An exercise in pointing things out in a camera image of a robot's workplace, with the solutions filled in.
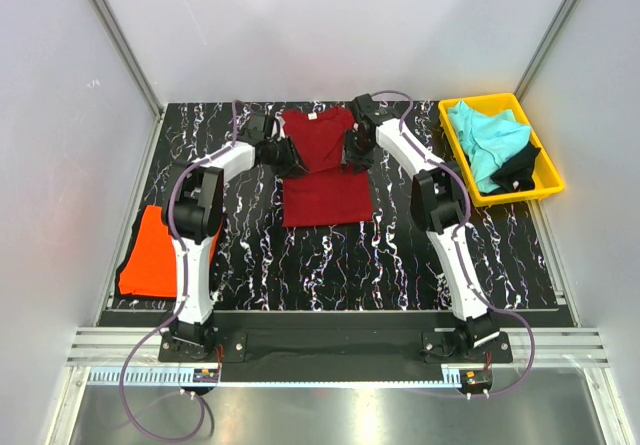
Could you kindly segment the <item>dark red polo shirt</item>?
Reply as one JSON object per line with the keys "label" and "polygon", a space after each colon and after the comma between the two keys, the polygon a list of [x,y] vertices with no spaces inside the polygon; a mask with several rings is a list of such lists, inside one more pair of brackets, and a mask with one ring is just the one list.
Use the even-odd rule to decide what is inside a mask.
{"label": "dark red polo shirt", "polygon": [[308,173],[285,178],[283,225],[333,226],[369,221],[373,203],[366,171],[342,166],[346,133],[353,129],[352,113],[335,106],[319,113],[288,109],[283,128],[301,156]]}

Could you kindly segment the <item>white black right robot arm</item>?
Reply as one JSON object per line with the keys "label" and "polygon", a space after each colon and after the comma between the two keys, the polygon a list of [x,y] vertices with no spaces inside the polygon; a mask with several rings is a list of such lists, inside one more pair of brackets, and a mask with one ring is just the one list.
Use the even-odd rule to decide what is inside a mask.
{"label": "white black right robot arm", "polygon": [[453,351],[466,361],[486,354],[499,336],[488,299],[481,289],[466,241],[470,198],[454,164],[431,153],[400,120],[382,112],[355,119],[346,132],[343,163],[356,170],[373,164],[373,150],[381,148],[411,179],[410,214],[426,233],[440,261],[456,320]]}

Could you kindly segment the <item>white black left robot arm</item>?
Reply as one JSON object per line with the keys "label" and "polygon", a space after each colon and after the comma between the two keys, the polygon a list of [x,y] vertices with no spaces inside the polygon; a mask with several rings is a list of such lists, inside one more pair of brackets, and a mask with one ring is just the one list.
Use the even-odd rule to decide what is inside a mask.
{"label": "white black left robot arm", "polygon": [[257,165],[269,166],[282,177],[308,172],[287,136],[227,142],[213,153],[172,168],[162,209],[177,267],[176,302],[164,325],[167,350],[196,361],[208,359],[215,351],[210,262],[214,238],[223,224],[224,186]]}

